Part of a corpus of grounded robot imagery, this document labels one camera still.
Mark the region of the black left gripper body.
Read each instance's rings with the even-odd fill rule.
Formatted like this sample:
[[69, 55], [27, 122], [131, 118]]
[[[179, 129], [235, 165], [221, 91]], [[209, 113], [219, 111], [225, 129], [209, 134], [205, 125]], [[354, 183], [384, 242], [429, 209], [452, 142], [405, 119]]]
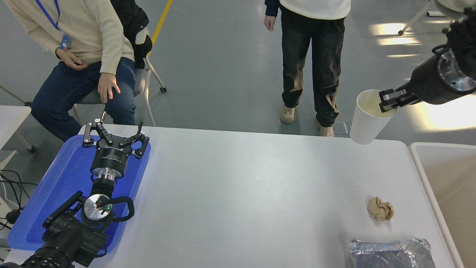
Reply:
[[105, 138], [96, 143], [96, 153], [90, 168], [91, 173], [98, 173], [99, 169], [109, 168], [124, 173], [129, 155], [132, 153], [131, 145], [124, 148], [119, 147], [126, 139], [123, 136], [111, 136], [112, 145], [108, 144]]

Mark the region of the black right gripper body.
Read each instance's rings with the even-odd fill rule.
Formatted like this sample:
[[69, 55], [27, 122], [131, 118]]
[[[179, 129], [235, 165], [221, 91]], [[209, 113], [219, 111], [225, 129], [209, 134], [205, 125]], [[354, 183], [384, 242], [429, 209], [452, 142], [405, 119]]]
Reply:
[[441, 78], [437, 69], [439, 58], [435, 54], [415, 68], [406, 86], [406, 93], [432, 105], [441, 105], [468, 95], [467, 90], [458, 91]]

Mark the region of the person's left hand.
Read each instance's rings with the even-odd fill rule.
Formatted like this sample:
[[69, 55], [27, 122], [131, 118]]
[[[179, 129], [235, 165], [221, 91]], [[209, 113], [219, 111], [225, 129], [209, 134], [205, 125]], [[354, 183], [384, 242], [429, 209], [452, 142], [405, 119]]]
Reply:
[[100, 94], [100, 100], [104, 104], [106, 104], [108, 100], [113, 99], [114, 93], [120, 94], [121, 90], [117, 84], [116, 76], [112, 73], [101, 73], [97, 85], [97, 92]]

